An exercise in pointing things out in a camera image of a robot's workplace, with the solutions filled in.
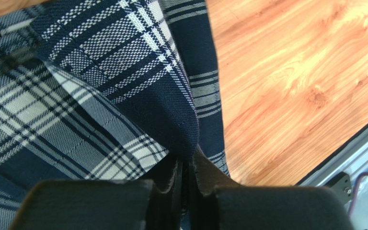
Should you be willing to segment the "grey white plaid skirt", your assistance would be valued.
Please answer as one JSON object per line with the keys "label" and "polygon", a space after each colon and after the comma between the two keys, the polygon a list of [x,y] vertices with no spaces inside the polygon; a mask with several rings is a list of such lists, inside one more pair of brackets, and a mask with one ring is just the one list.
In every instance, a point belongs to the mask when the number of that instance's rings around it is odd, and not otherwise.
{"label": "grey white plaid skirt", "polygon": [[204,0],[51,0],[0,17],[0,230],[48,180],[128,180],[168,155],[229,176]]}

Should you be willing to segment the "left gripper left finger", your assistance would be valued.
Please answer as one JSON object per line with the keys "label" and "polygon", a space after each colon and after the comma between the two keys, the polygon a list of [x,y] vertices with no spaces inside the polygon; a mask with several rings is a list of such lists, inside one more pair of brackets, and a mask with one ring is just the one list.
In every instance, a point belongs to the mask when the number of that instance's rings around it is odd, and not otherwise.
{"label": "left gripper left finger", "polygon": [[182,162],[168,155],[137,180],[48,180],[37,184],[11,230],[177,230]]}

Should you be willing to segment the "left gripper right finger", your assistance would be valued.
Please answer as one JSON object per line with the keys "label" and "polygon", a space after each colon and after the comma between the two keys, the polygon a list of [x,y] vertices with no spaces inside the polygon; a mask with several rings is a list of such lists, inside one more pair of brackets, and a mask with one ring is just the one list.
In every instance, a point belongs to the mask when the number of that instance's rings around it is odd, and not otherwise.
{"label": "left gripper right finger", "polygon": [[190,164],[194,230],[351,230],[343,205],[327,187],[244,186],[198,149]]}

